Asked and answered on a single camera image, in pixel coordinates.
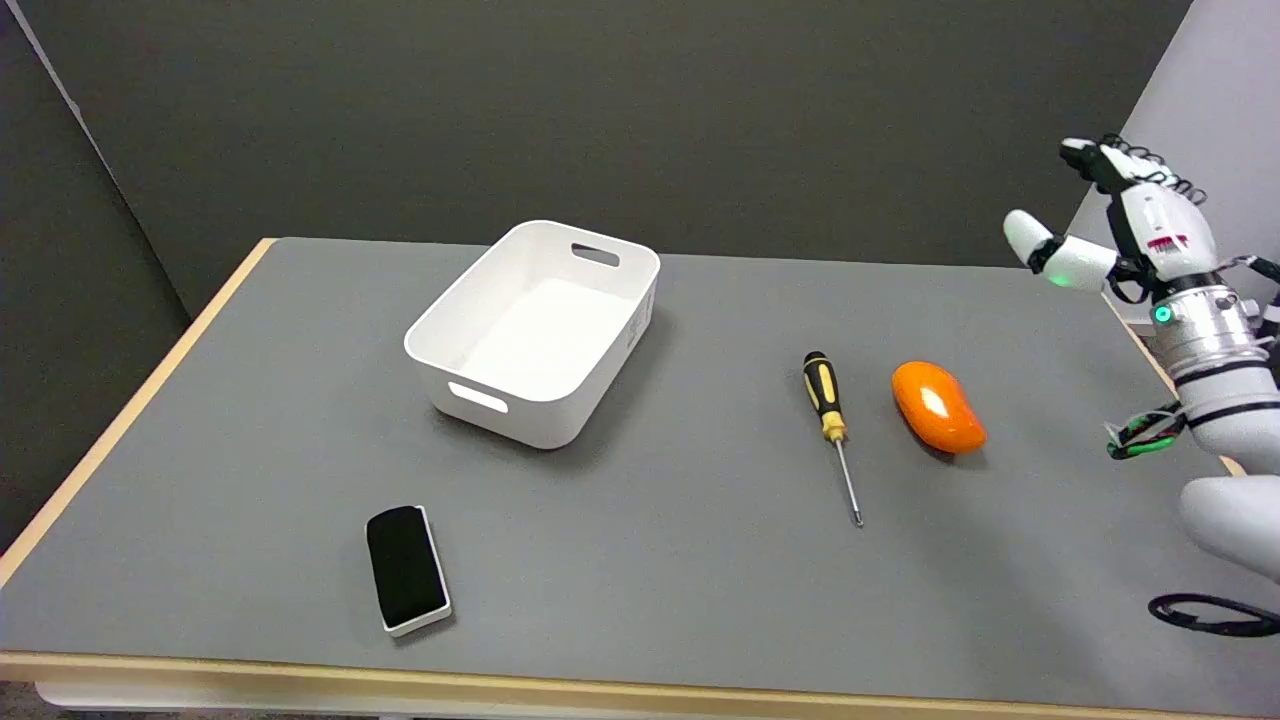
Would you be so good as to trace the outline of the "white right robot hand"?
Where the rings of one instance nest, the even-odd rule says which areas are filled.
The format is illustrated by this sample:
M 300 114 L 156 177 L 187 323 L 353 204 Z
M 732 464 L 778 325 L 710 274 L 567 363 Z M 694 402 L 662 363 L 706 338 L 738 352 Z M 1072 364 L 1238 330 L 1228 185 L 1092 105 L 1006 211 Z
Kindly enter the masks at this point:
M 1055 233 L 1030 213 L 1011 210 L 1002 224 L 1005 238 L 1033 274 L 1091 292 L 1133 282 L 1144 302 L 1181 278 L 1216 272 L 1217 245 L 1201 211 L 1204 192 L 1162 156 L 1115 133 L 1065 138 L 1059 156 L 1108 199 L 1115 246 Z

